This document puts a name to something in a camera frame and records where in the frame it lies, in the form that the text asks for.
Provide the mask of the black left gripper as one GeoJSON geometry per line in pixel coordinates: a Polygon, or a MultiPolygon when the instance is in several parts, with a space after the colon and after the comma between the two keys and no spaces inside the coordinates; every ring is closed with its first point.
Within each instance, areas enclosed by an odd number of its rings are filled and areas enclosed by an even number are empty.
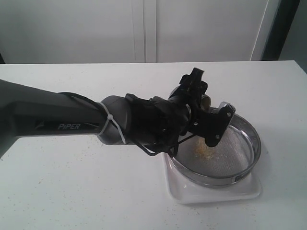
{"type": "Polygon", "coordinates": [[[211,98],[206,94],[208,84],[202,80],[203,73],[193,68],[190,74],[183,75],[169,99],[182,103],[188,112],[188,123],[181,134],[190,132],[204,138],[208,147],[215,147],[235,115],[235,107],[221,104],[218,108],[210,108],[211,98]]]}

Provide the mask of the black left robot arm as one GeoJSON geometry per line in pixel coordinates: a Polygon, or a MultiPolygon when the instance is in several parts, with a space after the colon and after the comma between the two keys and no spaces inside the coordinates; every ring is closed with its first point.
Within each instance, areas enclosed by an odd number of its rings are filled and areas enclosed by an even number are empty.
{"type": "Polygon", "coordinates": [[[226,102],[210,107],[203,71],[184,75],[168,99],[145,100],[133,94],[94,102],[71,92],[49,92],[0,82],[0,152],[20,138],[96,135],[106,145],[135,145],[150,156],[174,157],[179,145],[194,137],[215,147],[236,110],[226,102]]]}

